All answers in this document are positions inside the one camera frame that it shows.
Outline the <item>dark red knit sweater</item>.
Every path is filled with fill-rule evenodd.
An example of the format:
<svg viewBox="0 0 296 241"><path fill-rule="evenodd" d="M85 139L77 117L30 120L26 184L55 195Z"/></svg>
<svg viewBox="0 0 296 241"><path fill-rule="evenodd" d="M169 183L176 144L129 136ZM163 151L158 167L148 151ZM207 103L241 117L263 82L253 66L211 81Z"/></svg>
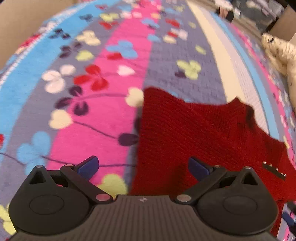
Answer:
<svg viewBox="0 0 296 241"><path fill-rule="evenodd" d="M139 123L137 170L131 187L132 233L152 240L275 240L284 221L295 234L295 168L287 148L256 123L251 106L235 98L222 105L187 103L147 88ZM217 231L190 205L175 198L197 183L193 157L209 166L238 172L250 166L278 208L269 232L228 235Z"/></svg>

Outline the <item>colourful floral striped bed blanket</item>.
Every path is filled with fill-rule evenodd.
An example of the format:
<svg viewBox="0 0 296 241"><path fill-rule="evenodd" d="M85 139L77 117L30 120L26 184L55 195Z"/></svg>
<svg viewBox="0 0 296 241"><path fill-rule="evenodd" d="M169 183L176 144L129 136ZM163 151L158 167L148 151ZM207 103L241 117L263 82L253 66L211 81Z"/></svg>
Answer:
<svg viewBox="0 0 296 241"><path fill-rule="evenodd" d="M132 233L144 91L187 103L237 98L295 168L288 83L261 45L193 1L90 1L50 18L1 71L1 240L152 240ZM90 156L113 201L57 235L17 232L9 206L32 169Z"/></svg>

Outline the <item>cream star-patterned duvet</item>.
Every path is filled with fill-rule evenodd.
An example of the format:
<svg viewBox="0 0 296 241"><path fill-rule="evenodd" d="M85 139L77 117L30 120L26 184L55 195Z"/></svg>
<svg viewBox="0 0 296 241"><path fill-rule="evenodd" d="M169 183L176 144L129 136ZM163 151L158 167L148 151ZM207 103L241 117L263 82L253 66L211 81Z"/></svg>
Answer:
<svg viewBox="0 0 296 241"><path fill-rule="evenodd" d="M295 45L283 39L263 33L263 49L274 68L287 77L291 102L295 102Z"/></svg>

